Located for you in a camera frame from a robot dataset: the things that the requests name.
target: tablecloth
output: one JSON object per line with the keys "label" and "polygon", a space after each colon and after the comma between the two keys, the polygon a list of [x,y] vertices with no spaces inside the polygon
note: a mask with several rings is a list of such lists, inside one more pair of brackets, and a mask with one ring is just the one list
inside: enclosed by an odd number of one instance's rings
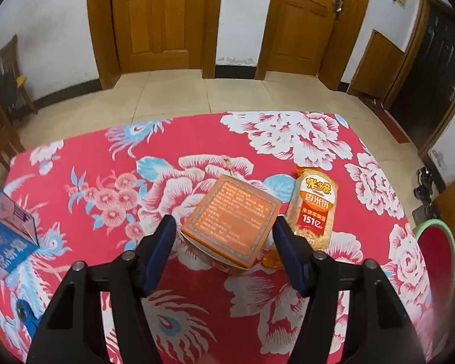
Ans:
{"label": "tablecloth", "polygon": [[[25,360],[30,337],[16,300],[27,300],[41,315],[74,261],[111,261],[135,248],[165,214],[180,227],[222,174],[277,196],[284,212],[296,165],[318,167],[339,185],[328,253],[382,265],[428,356],[430,282],[394,190],[343,117],[297,111],[136,123],[18,155],[5,192],[34,216],[40,248],[0,282],[5,344]],[[349,294],[341,292],[329,362],[342,353],[348,303]],[[165,363],[196,362],[206,352],[221,363],[285,363],[306,306],[283,271],[257,262],[241,276],[228,276],[198,259],[178,235],[158,289],[143,300]],[[120,362],[108,293],[102,309],[110,357]]]}

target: dark metal door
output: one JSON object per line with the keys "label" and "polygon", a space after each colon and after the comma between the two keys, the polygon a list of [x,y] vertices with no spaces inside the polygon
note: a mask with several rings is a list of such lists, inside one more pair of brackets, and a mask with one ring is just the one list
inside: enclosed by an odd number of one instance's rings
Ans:
{"label": "dark metal door", "polygon": [[455,18],[431,6],[418,55],[389,112],[420,149],[454,96]]}

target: orange box lid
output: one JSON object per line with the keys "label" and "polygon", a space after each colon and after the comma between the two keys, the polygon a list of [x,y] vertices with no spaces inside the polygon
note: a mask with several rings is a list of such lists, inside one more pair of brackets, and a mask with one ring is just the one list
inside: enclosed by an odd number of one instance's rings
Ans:
{"label": "orange box lid", "polygon": [[182,232],[242,267],[256,260],[281,201],[224,175],[207,192],[182,226]]}

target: blue box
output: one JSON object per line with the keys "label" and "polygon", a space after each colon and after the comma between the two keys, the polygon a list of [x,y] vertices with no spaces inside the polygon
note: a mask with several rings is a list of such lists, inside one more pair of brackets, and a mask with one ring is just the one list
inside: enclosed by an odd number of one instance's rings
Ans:
{"label": "blue box", "polygon": [[0,279],[38,247],[34,218],[0,190]]}

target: door panel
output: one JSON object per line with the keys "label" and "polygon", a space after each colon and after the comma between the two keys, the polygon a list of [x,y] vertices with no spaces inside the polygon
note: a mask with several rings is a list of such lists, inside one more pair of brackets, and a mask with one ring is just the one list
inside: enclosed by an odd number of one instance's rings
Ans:
{"label": "door panel", "polygon": [[418,55],[389,112],[421,149],[454,96],[455,18],[432,6]]}
{"label": "door panel", "polygon": [[200,68],[204,0],[113,0],[121,72]]}
{"label": "door panel", "polygon": [[335,0],[282,0],[268,70],[316,75],[335,20]]}

